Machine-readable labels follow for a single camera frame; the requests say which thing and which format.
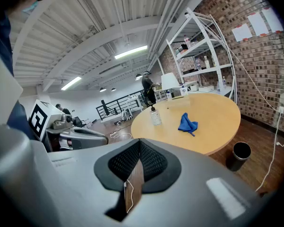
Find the chair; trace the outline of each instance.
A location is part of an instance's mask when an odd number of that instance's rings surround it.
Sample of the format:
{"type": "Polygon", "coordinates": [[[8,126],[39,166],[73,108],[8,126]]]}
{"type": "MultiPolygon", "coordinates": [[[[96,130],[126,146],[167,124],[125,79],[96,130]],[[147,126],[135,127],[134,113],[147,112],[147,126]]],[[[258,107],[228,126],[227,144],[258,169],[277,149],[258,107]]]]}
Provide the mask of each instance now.
{"type": "Polygon", "coordinates": [[[79,117],[74,117],[73,118],[73,124],[77,127],[84,127],[86,125],[85,121],[84,120],[80,120],[79,117]]]}

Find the electrical outlet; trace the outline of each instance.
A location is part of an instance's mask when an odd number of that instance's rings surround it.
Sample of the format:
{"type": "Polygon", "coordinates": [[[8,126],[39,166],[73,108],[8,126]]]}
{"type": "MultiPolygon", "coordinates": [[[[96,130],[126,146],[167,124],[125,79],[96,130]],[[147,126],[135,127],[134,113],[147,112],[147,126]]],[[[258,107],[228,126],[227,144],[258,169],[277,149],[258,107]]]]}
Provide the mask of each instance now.
{"type": "Polygon", "coordinates": [[[279,107],[279,113],[284,114],[284,107],[282,106],[279,107]]]}

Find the white lampshade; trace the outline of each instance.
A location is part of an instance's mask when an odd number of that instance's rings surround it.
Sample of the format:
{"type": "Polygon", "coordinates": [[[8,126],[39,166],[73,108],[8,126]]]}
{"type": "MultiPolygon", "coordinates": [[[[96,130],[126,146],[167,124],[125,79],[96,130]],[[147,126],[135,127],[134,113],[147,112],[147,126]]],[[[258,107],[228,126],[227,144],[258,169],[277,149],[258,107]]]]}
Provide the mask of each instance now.
{"type": "Polygon", "coordinates": [[[161,82],[162,90],[168,90],[174,87],[179,87],[179,82],[172,72],[162,75],[161,82]]]}

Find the ceiling duct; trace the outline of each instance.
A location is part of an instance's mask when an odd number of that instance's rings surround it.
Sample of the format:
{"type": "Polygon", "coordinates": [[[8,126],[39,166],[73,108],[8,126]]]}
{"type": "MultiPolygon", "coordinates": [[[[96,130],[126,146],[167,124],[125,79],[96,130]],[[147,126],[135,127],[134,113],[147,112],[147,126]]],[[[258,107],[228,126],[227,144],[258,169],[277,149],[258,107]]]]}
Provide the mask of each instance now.
{"type": "Polygon", "coordinates": [[[112,74],[112,73],[114,73],[114,72],[117,72],[117,71],[119,71],[119,70],[121,70],[121,69],[123,69],[123,67],[121,66],[121,64],[118,64],[118,65],[115,65],[115,66],[113,66],[113,67],[111,67],[111,68],[108,68],[108,69],[106,69],[106,70],[100,72],[99,75],[101,75],[102,77],[104,77],[104,76],[110,75],[110,74],[112,74]]]}

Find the spray bottle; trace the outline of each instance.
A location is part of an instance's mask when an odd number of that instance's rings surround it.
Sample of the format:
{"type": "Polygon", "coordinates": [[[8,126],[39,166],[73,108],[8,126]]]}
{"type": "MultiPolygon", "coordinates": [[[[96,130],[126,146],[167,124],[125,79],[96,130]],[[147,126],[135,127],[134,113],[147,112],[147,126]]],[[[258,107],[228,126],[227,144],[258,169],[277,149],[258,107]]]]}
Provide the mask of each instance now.
{"type": "Polygon", "coordinates": [[[150,114],[151,114],[151,121],[152,121],[152,124],[153,124],[154,126],[157,126],[157,125],[162,124],[159,111],[156,110],[156,109],[154,108],[154,106],[151,106],[150,114]]]}

